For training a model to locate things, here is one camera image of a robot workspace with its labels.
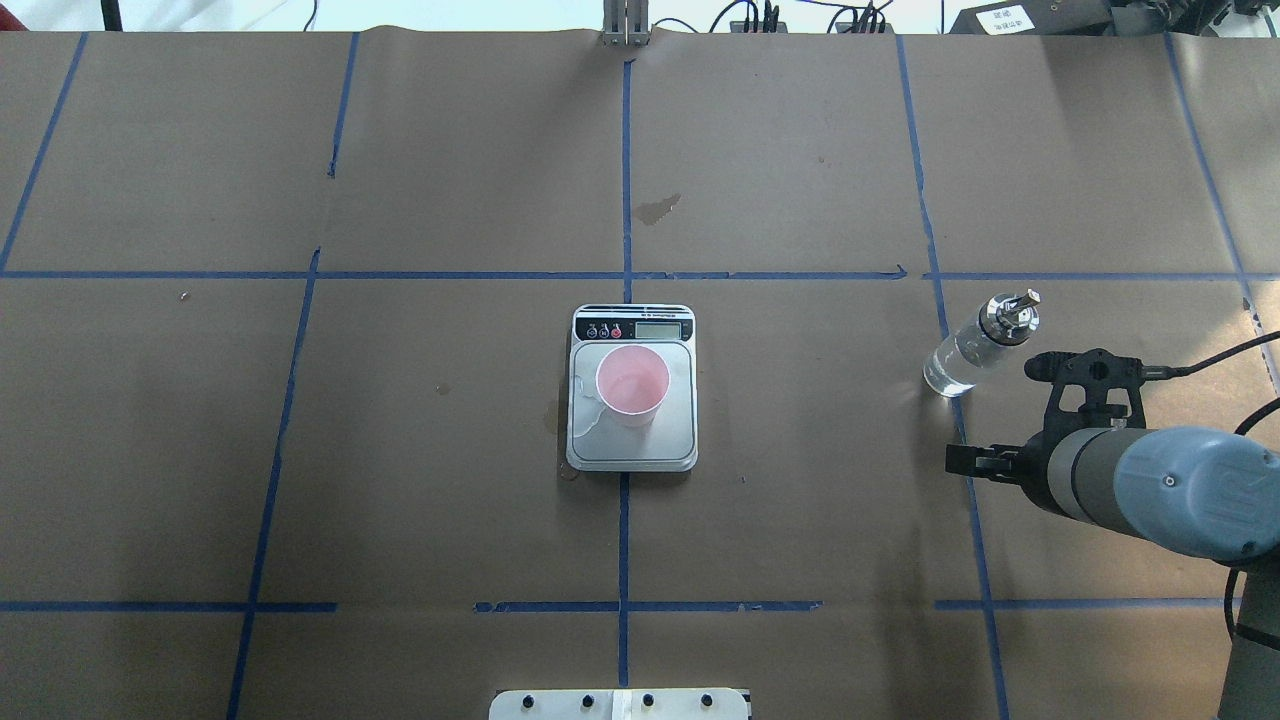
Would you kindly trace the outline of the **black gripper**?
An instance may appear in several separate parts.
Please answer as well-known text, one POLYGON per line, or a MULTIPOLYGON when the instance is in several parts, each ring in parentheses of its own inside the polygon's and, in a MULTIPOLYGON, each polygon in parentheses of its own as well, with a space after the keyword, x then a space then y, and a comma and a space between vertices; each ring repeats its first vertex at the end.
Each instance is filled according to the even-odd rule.
POLYGON ((1029 501, 1053 501, 1048 464, 1052 448, 1042 439, 1020 446, 947 446, 948 474, 998 483, 1014 483, 1029 501))

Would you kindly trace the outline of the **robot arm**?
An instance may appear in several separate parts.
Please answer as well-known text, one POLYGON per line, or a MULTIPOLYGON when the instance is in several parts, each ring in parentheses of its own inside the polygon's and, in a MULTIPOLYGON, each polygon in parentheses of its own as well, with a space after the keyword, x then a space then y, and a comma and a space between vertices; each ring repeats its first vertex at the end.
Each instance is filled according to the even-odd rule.
POLYGON ((947 473, 1014 484, 1036 506, 1229 568, 1243 582, 1220 719, 1279 711, 1279 462, 1206 427, 1083 429, 1023 446, 950 445, 947 473))

